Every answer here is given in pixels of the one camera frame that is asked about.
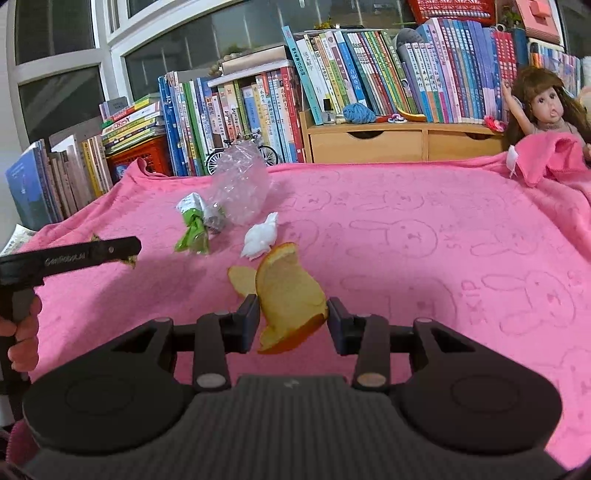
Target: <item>stack of books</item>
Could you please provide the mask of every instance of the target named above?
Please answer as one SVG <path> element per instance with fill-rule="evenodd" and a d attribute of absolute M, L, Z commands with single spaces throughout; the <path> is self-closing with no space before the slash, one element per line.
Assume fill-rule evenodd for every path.
<path fill-rule="evenodd" d="M 304 161 L 301 89 L 293 63 L 252 66 L 246 57 L 241 57 L 245 70 L 216 79 L 203 70 L 169 72 L 158 79 L 175 176 L 207 174 L 211 153 L 227 147 L 226 141 L 256 132 L 280 161 Z"/>
<path fill-rule="evenodd" d="M 102 145 L 109 158 L 165 133 L 160 94 L 150 93 L 105 121 Z"/>
<path fill-rule="evenodd" d="M 129 103 L 127 102 L 127 97 L 119 97 L 114 98 L 112 100 L 107 100 L 99 105 L 100 116 L 103 119 L 103 122 L 106 122 L 109 118 L 111 118 L 117 112 L 127 108 Z"/>
<path fill-rule="evenodd" d="M 540 40 L 531 40 L 530 64 L 551 70 L 564 82 L 564 87 L 576 97 L 583 86 L 581 60 L 567 55 L 558 45 L 552 45 Z"/>
<path fill-rule="evenodd" d="M 102 142 L 101 135 L 95 135 L 82 142 L 82 155 L 95 198 L 113 188 L 113 178 Z"/>
<path fill-rule="evenodd" d="M 360 102 L 376 115 L 421 113 L 429 122 L 506 121 L 501 82 L 511 85 L 528 63 L 523 31 L 476 21 L 430 18 L 417 28 L 422 42 L 397 46 L 380 30 L 283 30 L 317 125 L 327 100 L 337 113 Z M 576 96 L 579 59 L 538 43 L 530 44 L 531 52 L 534 46 L 530 63 L 557 73 Z"/>
<path fill-rule="evenodd" d="M 61 222 L 96 199 L 89 178 L 94 167 L 82 160 L 77 147 L 71 136 L 48 153 L 39 140 L 7 170 L 10 192 L 25 227 L 37 231 Z"/>

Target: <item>doll hair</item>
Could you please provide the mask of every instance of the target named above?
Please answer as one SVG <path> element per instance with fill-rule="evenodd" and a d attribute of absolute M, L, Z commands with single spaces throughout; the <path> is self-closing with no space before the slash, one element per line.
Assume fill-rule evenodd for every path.
<path fill-rule="evenodd" d="M 554 88 L 562 103 L 564 121 L 576 127 L 585 143 L 591 143 L 591 127 L 587 122 L 587 115 L 583 105 L 564 90 L 564 83 L 555 73 L 534 66 L 524 67 L 519 71 L 513 83 L 512 94 L 523 105 L 523 111 L 530 122 L 535 124 L 536 118 L 531 111 L 531 102 L 549 88 Z M 509 112 L 509 124 L 503 137 L 504 149 L 507 150 L 510 145 L 515 145 L 524 136 L 519 123 L 513 114 Z"/>

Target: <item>red plastic crate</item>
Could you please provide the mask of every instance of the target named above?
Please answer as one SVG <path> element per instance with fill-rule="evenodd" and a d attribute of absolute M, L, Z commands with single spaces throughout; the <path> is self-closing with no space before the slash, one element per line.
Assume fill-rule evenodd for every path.
<path fill-rule="evenodd" d="M 485 26 L 496 24 L 494 0 L 408 0 L 419 25 L 431 17 L 474 20 Z"/>
<path fill-rule="evenodd" d="M 108 157 L 107 164 L 109 165 L 113 181 L 119 181 L 123 176 L 125 169 L 137 158 L 141 158 L 146 162 L 146 169 L 149 172 L 163 173 L 169 177 L 172 175 L 170 171 L 168 143 L 166 136 L 163 135 L 162 137 L 148 140 L 130 150 Z"/>

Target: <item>nail polish bottle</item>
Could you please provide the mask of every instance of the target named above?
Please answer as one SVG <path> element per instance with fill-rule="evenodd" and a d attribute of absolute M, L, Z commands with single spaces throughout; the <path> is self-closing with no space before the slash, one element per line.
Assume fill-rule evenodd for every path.
<path fill-rule="evenodd" d="M 334 124 L 334 122 L 336 121 L 336 112 L 333 109 L 332 102 L 330 101 L 330 98 L 325 98 L 322 101 L 322 107 L 323 107 L 322 123 Z"/>

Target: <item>green snack wrapper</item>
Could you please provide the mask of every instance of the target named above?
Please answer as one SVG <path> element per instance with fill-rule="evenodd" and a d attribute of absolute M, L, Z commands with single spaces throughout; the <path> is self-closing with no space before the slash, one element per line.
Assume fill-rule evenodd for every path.
<path fill-rule="evenodd" d="M 216 205 L 209 206 L 198 193 L 182 199 L 177 210 L 183 215 L 187 232 L 174 246 L 175 252 L 209 253 L 209 232 L 219 233 L 226 225 L 223 212 Z"/>
<path fill-rule="evenodd" d="M 190 250 L 197 254 L 209 253 L 209 234 L 203 224 L 203 212 L 191 208 L 183 212 L 183 220 L 187 225 L 187 232 L 174 246 L 175 252 Z"/>

